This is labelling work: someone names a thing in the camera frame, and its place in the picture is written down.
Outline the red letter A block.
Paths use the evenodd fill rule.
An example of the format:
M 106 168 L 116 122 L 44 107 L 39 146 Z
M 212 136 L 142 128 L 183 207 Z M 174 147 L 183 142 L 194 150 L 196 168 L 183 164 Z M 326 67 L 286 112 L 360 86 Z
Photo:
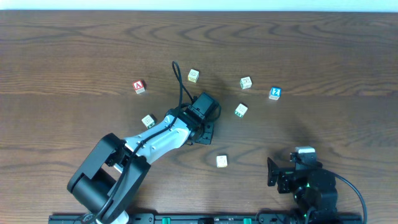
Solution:
M 145 84 L 144 84 L 144 82 L 142 80 L 134 81 L 132 83 L 132 85 L 133 85 L 134 91 L 137 94 L 141 94 L 141 93 L 145 92 L 145 90 L 146 90 Z

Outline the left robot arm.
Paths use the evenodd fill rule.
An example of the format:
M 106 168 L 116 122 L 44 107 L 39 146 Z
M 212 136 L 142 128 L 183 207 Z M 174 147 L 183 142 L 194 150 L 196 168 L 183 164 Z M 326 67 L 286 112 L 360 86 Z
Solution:
M 89 211 L 82 223 L 127 223 L 126 209 L 152 163 L 187 142 L 208 145 L 220 112 L 217 103 L 183 103 L 143 133 L 102 137 L 72 175 L 67 190 Z

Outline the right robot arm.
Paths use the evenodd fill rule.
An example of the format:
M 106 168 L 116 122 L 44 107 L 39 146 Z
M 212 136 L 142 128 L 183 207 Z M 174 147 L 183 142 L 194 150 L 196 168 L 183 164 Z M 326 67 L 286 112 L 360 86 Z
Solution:
M 280 194 L 292 194 L 298 209 L 296 223 L 341 223 L 336 203 L 338 193 L 335 176 L 322 169 L 315 156 L 290 155 L 294 167 L 279 167 L 267 159 L 267 184 L 277 186 Z

